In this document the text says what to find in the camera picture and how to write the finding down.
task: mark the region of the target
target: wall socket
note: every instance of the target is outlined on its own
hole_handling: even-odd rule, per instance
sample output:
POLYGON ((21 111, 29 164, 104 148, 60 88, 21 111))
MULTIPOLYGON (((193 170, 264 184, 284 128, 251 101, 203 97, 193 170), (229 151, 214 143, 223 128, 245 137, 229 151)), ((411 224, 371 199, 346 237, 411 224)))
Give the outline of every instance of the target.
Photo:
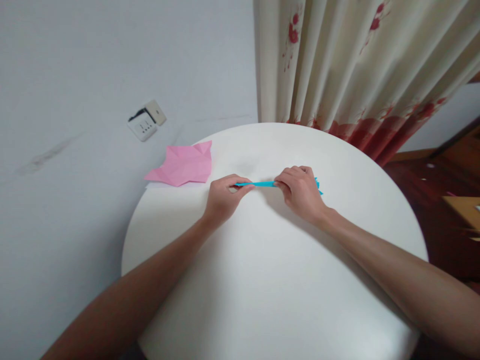
POLYGON ((157 126, 148 112, 141 113, 128 121, 128 127, 140 141, 146 141, 157 131, 157 126))

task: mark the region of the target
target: electrical outlet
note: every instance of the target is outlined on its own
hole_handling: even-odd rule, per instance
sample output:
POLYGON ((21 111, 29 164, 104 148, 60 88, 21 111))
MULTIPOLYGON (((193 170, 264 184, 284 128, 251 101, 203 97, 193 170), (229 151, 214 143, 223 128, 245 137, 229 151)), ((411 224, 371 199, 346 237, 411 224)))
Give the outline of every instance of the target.
POLYGON ((146 141, 157 131, 157 126, 148 112, 144 112, 130 120, 128 127, 140 141, 146 141))
POLYGON ((150 114, 151 118, 155 120, 158 126, 162 125, 165 120, 167 120, 167 117, 155 100, 146 104, 145 110, 150 114))

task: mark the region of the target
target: pink origami paper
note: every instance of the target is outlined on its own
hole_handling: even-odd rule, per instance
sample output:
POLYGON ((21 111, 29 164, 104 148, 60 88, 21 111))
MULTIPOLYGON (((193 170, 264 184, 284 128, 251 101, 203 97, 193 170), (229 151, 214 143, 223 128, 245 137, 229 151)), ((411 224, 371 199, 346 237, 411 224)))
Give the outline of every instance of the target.
POLYGON ((212 141, 193 146, 167 146, 166 159, 145 180, 179 187, 188 182, 206 183, 212 172, 212 141))

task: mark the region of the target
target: curtain fold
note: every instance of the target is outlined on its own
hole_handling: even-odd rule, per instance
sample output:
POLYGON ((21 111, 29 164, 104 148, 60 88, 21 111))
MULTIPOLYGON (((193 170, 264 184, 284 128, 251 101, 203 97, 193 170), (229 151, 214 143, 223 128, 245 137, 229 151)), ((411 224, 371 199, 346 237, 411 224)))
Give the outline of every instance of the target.
POLYGON ((260 114, 383 166, 480 71, 478 0, 259 3, 260 114))

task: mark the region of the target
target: wooden floor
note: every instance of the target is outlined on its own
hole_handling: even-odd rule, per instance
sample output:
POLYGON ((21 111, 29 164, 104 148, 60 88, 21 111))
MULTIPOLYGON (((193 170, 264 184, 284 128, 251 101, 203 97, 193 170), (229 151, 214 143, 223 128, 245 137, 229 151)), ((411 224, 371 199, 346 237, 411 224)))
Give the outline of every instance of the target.
MULTIPOLYGON (((478 235, 442 199, 451 195, 480 197, 480 181, 441 157, 390 162, 384 170, 416 215, 430 263, 464 283, 480 283, 480 242, 470 239, 478 235)), ((468 358, 422 335, 411 359, 468 358)))

